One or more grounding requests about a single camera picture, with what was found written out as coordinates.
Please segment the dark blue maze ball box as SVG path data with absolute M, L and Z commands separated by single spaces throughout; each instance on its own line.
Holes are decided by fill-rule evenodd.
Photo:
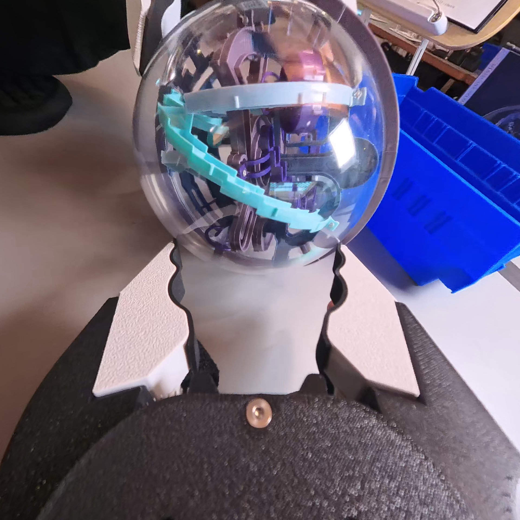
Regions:
M 459 103 L 519 138 L 519 48 L 500 49 Z

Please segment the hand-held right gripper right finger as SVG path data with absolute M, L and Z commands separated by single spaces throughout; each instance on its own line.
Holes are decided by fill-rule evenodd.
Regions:
M 373 388 L 419 397 L 393 295 L 346 246 L 338 247 L 333 272 L 320 363 L 334 393 L 361 397 Z

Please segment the clear maze ball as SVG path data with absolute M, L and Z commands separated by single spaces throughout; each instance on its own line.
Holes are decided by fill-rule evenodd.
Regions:
M 141 186 L 199 258 L 245 271 L 306 266 L 380 205 L 398 98 L 345 1 L 206 1 L 140 57 L 139 72 Z

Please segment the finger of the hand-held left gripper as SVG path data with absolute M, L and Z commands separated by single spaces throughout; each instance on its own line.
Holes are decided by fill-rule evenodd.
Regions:
M 152 57 L 181 19 L 182 1 L 141 1 L 140 57 Z

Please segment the blue plastic bin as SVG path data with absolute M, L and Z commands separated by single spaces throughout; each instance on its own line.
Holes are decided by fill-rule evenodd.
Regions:
M 414 76 L 393 79 L 398 153 L 367 227 L 417 285 L 456 293 L 519 256 L 519 140 Z

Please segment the instruction sheet clipboard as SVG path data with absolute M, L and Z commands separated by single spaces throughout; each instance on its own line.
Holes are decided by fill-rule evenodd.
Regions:
M 450 24 L 477 34 L 507 1 L 358 1 L 358 3 L 430 35 L 443 35 Z

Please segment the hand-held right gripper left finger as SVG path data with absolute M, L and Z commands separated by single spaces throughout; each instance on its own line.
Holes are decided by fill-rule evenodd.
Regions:
M 107 397 L 145 387 L 154 399 L 182 394 L 194 361 L 189 314 L 181 306 L 184 285 L 177 244 L 169 242 L 121 290 L 93 395 Z

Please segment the person's left forearm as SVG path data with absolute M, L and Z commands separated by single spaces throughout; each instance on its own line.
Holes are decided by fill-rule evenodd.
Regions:
M 1 136 L 54 127 L 72 105 L 58 76 L 129 47 L 126 1 L 1 1 Z

